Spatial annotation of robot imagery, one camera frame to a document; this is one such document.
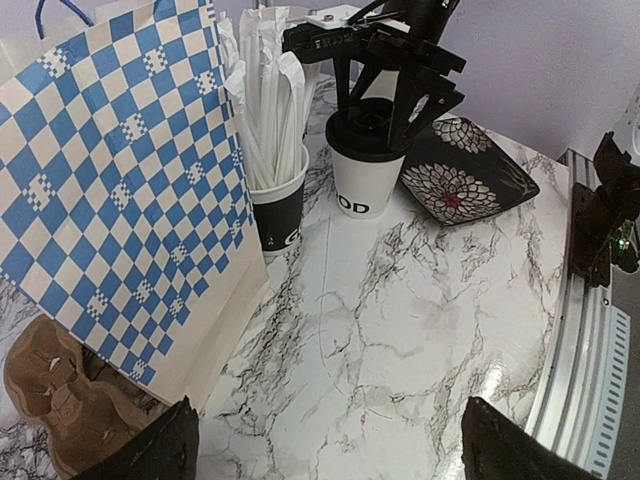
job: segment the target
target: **paper bag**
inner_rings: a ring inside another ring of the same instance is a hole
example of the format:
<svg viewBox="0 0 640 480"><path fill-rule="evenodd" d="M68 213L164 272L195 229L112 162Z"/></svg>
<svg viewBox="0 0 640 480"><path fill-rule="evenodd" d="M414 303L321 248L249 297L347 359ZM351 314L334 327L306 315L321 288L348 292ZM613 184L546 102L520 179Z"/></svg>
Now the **paper bag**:
<svg viewBox="0 0 640 480"><path fill-rule="evenodd" d="M266 289L212 4L160 0L0 87L0 273L202 408Z"/></svg>

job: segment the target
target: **floral plate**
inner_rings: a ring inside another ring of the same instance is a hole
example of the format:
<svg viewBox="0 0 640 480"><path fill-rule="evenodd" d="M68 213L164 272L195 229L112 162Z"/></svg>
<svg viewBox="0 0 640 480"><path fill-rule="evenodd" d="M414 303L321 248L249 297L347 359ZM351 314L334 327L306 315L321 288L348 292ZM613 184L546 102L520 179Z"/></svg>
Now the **floral plate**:
<svg viewBox="0 0 640 480"><path fill-rule="evenodd" d="M466 118L439 120L421 133L401 181L443 225L510 210L540 193L538 185Z"/></svg>

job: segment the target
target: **white flower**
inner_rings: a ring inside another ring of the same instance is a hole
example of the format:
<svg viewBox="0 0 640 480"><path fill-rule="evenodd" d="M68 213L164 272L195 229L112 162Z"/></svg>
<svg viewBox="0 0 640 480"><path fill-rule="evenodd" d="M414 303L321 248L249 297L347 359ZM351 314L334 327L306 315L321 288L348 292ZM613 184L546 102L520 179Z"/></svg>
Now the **white flower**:
<svg viewBox="0 0 640 480"><path fill-rule="evenodd" d="M466 118L433 122L433 129L443 141L476 155L486 152L491 145L489 137Z"/></svg>
<svg viewBox="0 0 640 480"><path fill-rule="evenodd" d="M444 225L478 220L502 210L489 187L454 167L412 167L402 174L402 183Z"/></svg>

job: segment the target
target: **paper cup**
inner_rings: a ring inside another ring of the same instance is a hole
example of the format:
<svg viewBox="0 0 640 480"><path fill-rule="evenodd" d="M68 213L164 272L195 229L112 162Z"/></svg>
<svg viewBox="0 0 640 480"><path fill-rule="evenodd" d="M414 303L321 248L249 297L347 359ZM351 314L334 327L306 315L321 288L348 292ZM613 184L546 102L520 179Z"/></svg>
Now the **paper cup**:
<svg viewBox="0 0 640 480"><path fill-rule="evenodd" d="M252 190L251 201L266 257L287 253L300 241L304 179L309 169L309 150L302 147L302 171L293 180L268 190Z"/></svg>
<svg viewBox="0 0 640 480"><path fill-rule="evenodd" d="M367 220L385 211L411 148L388 146L393 102L369 98L327 122L327 141L333 150L333 173L340 210Z"/></svg>

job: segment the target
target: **white marble surface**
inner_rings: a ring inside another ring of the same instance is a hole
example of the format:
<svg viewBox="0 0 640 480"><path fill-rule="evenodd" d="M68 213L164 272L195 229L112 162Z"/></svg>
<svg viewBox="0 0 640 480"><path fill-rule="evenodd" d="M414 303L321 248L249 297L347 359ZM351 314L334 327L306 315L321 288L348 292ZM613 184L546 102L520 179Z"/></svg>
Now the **white marble surface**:
<svg viewBox="0 0 640 480"><path fill-rule="evenodd" d="M569 174L493 138L539 183L534 201L443 228L398 190L373 221L334 200L318 94L303 244L201 423L201 479L463 478L460 421L481 395L524 425L560 289Z"/></svg>

